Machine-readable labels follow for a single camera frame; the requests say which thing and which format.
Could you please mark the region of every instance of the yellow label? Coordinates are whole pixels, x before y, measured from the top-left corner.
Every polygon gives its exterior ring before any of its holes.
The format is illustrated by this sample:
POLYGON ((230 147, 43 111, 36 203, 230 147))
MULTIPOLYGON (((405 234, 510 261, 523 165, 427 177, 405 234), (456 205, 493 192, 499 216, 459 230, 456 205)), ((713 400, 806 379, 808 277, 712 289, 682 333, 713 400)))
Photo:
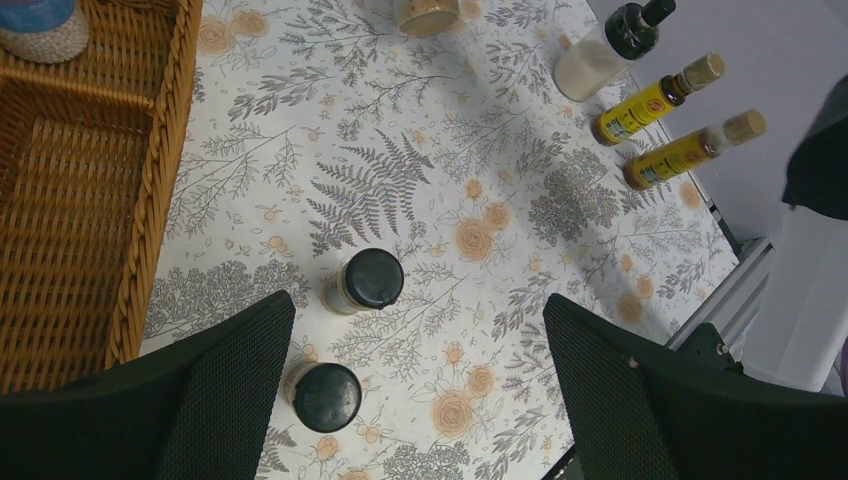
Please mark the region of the yellow label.
POLYGON ((672 111, 657 82, 601 114, 601 131, 610 141, 620 142, 672 111))
POLYGON ((664 147, 635 158, 631 165, 633 178, 647 188, 709 161, 712 157, 704 150, 701 141, 702 131, 690 133, 664 147))

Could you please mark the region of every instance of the wicker basket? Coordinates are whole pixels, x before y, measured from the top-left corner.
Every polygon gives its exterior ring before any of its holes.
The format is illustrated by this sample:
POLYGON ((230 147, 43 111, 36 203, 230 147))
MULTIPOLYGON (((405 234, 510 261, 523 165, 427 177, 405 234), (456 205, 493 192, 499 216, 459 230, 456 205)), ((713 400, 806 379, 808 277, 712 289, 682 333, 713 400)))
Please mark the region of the wicker basket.
POLYGON ((0 393, 138 356, 191 104, 200 0, 82 0, 88 49, 0 50, 0 393))

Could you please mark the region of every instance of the black bottle cap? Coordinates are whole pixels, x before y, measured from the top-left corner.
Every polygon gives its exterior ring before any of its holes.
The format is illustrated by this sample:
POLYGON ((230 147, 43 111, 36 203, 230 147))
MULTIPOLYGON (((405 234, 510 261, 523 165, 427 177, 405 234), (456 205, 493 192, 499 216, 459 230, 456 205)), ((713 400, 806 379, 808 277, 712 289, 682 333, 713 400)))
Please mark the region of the black bottle cap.
POLYGON ((310 430, 333 433, 359 412, 362 387, 350 369, 337 363, 313 368, 295 385, 294 411, 310 430))
POLYGON ((642 20, 645 20, 648 25, 656 27, 676 8, 677 4, 674 0, 651 0, 642 9, 642 20))
POLYGON ((628 3, 616 10, 604 23, 610 46, 627 60, 636 60, 650 52, 659 39, 658 23, 674 11, 674 0, 651 0, 645 8, 628 3), (649 15, 652 22, 644 17, 649 15))
POLYGON ((356 303, 381 310, 394 304, 403 290, 403 268, 391 253, 379 248, 363 250, 350 259, 345 287, 356 303))

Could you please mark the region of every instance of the white bottle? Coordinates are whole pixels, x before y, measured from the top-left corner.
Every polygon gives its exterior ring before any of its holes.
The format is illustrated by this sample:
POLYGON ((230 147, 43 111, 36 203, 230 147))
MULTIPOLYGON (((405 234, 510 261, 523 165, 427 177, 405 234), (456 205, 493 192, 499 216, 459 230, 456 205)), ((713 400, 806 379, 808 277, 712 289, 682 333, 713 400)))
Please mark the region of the white bottle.
POLYGON ((554 83, 566 97, 583 102, 641 58, 657 43, 657 25, 674 9, 674 0, 628 3, 569 48, 554 67, 554 83))

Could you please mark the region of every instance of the cork stopper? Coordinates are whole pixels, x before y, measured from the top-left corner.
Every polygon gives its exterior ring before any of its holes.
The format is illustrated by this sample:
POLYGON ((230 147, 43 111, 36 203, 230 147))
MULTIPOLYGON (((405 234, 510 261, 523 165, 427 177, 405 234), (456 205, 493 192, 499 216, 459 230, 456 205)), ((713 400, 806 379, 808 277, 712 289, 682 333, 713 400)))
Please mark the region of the cork stopper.
POLYGON ((692 90, 701 90, 724 75, 725 65, 721 55, 708 53, 683 69, 683 77, 692 90))
POLYGON ((731 144, 741 145, 766 133, 768 125, 757 109, 748 110, 724 122, 724 134, 731 144))

